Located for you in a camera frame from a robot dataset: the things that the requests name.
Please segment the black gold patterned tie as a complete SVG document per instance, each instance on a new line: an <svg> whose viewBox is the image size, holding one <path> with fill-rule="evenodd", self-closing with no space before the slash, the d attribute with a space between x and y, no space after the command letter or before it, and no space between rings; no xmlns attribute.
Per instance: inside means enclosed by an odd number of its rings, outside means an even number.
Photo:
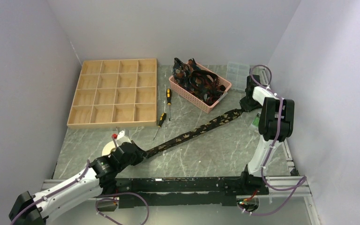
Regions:
<svg viewBox="0 0 360 225"><path fill-rule="evenodd" d="M146 151L145 158L151 158L154 155L163 152L165 150L168 150L176 145L179 145L181 143L184 143L186 141L189 141L199 135L202 135L204 133L207 133L219 126L225 125L238 117L240 117L244 113L244 110L242 109L232 109L224 114L210 120L209 122L200 125L199 127L196 127L195 129L188 131L186 133L183 133L167 142L164 142L148 151Z"/></svg>

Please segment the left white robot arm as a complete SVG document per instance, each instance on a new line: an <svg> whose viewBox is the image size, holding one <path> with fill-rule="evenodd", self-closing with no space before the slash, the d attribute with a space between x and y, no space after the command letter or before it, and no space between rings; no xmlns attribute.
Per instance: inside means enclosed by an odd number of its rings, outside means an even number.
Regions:
<svg viewBox="0 0 360 225"><path fill-rule="evenodd" d="M109 155L87 162L82 171L58 185L35 194L20 194L9 213L11 224L46 225L90 198L112 196L118 190L118 173L146 156L133 141L124 142Z"/></svg>

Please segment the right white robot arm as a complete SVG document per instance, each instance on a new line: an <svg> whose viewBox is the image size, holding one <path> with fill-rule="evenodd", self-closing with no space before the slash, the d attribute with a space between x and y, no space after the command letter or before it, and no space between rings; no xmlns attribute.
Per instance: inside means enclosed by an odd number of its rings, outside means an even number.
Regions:
<svg viewBox="0 0 360 225"><path fill-rule="evenodd" d="M240 100L241 109L245 112L261 110L257 126L260 139L247 171L255 177L263 177L272 154L293 133L295 101L278 97L269 86L260 83L257 75L247 77L245 93Z"/></svg>

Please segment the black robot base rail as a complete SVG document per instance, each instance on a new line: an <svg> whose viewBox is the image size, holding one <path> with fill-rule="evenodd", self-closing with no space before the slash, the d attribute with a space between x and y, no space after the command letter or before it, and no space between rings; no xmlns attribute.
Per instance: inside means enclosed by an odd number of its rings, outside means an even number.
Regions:
<svg viewBox="0 0 360 225"><path fill-rule="evenodd" d="M133 193L140 195L149 206L208 205L236 206L243 197L268 195L269 189L261 178L241 176L183 178L116 178L105 185L99 197L124 193L119 208L143 206Z"/></svg>

